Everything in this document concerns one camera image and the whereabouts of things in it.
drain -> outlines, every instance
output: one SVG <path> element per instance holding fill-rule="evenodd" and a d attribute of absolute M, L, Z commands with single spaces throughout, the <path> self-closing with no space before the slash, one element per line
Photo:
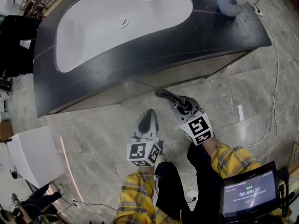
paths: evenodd
<path fill-rule="evenodd" d="M 124 28 L 126 27 L 130 22 L 130 19 L 127 16 L 121 17 L 118 21 L 116 26 L 118 28 Z"/>

white box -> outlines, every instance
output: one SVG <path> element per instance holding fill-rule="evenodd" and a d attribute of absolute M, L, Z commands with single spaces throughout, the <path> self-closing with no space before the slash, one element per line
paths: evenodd
<path fill-rule="evenodd" d="M 18 133 L 7 146 L 18 173 L 37 188 L 64 173 L 49 126 Z"/>
<path fill-rule="evenodd" d="M 213 137 L 211 123 L 204 113 L 180 126 L 184 135 L 195 145 L 199 145 Z"/>
<path fill-rule="evenodd" d="M 160 151 L 154 141 L 127 144 L 127 160 L 138 167 L 154 166 Z"/>

black and white marker cube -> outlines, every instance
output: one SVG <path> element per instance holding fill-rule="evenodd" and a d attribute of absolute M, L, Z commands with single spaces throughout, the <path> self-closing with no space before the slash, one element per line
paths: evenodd
<path fill-rule="evenodd" d="M 154 141 L 127 144 L 127 160 L 139 167 L 154 166 L 160 151 Z"/>
<path fill-rule="evenodd" d="M 184 135 L 195 145 L 199 145 L 213 137 L 212 126 L 206 113 L 181 125 L 180 129 L 183 131 Z"/>

timer display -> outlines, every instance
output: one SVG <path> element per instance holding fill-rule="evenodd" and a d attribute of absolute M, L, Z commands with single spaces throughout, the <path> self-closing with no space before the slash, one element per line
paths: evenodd
<path fill-rule="evenodd" d="M 224 216 L 250 209 L 276 198 L 272 171 L 223 188 L 221 211 Z"/>

sink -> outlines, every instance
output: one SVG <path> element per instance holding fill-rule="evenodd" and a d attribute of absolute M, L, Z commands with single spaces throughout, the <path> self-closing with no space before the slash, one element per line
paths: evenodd
<path fill-rule="evenodd" d="M 118 45 L 174 27 L 192 8 L 191 0 L 80 0 L 59 22 L 57 68 L 69 72 Z"/>

